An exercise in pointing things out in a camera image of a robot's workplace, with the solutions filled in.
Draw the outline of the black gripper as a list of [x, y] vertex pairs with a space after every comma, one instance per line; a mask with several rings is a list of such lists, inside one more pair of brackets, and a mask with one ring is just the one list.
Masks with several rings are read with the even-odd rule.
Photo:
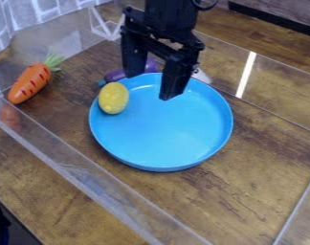
[[147, 53], [166, 59], [160, 100], [184, 92], [198, 70], [203, 43], [194, 35], [202, 0], [144, 0], [142, 10], [127, 6], [122, 33], [122, 63], [128, 78], [144, 72]]

